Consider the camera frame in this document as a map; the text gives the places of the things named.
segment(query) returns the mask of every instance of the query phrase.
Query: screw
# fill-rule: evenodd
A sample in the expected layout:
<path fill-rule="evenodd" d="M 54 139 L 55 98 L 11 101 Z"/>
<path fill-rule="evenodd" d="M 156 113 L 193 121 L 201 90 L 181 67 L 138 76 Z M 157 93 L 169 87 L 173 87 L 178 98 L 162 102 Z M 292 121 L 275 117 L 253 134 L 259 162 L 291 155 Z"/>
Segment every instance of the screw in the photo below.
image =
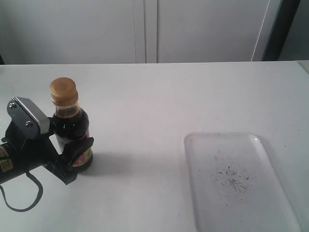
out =
<path fill-rule="evenodd" d="M 26 127 L 32 127 L 32 122 L 27 121 L 25 125 L 26 125 Z"/>
<path fill-rule="evenodd" d="M 9 104 L 9 107 L 10 107 L 11 109 L 13 109 L 13 108 L 16 108 L 16 105 L 15 105 L 15 103 L 13 102 L 13 103 L 10 103 L 10 104 Z"/>

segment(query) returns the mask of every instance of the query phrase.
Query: sauce bottle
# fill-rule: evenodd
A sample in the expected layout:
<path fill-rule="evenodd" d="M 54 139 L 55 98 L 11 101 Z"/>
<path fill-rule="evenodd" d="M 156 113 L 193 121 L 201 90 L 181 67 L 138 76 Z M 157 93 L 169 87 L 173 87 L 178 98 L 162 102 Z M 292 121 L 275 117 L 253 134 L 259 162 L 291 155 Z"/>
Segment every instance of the sauce bottle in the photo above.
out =
<path fill-rule="evenodd" d="M 64 145 L 70 142 L 89 137 L 89 119 L 87 113 L 78 104 L 78 92 L 75 82 L 61 77 L 50 84 L 52 101 L 56 106 L 53 115 L 55 135 L 63 151 Z M 86 150 L 73 164 L 78 172 L 86 170 L 92 163 L 91 148 Z"/>

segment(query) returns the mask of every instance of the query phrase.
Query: cabinet door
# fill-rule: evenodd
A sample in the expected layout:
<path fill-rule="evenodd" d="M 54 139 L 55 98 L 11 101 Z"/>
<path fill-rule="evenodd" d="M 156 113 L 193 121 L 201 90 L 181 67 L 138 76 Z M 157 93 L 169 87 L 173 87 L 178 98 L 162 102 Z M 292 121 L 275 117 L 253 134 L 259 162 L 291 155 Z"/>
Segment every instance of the cabinet door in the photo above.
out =
<path fill-rule="evenodd" d="M 145 62 L 142 0 L 2 0 L 0 17 L 7 64 Z"/>
<path fill-rule="evenodd" d="M 262 58 L 280 0 L 157 0 L 157 61 Z"/>

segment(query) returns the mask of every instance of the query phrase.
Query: dark liquid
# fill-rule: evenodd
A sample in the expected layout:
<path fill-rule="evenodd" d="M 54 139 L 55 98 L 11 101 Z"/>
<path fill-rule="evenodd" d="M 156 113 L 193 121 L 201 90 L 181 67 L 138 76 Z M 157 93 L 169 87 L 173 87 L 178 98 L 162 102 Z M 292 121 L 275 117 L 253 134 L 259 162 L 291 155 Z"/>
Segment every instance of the dark liquid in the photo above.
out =
<path fill-rule="evenodd" d="M 63 151 L 65 143 L 80 140 L 85 137 L 88 133 L 89 119 L 87 113 L 83 109 L 80 109 L 76 115 L 69 118 L 60 118 L 54 114 L 53 125 L 59 147 Z M 74 169 L 79 172 L 87 169 L 93 160 L 92 151 L 90 151 L 90 156 L 90 159 L 85 164 L 74 167 Z"/>

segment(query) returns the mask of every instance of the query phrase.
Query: soy sauce bottle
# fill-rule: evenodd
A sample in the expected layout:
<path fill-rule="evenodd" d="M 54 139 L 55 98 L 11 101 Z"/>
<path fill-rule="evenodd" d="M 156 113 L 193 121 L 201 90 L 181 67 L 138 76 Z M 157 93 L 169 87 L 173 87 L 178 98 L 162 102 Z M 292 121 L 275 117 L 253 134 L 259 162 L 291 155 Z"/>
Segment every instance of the soy sauce bottle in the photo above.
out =
<path fill-rule="evenodd" d="M 62 152 L 65 144 L 89 137 L 89 119 L 87 113 L 78 104 L 78 92 L 73 80 L 66 77 L 58 78 L 50 84 L 50 91 L 56 106 L 53 126 Z M 82 172 L 91 165 L 92 160 L 93 153 L 89 148 L 72 167 Z"/>

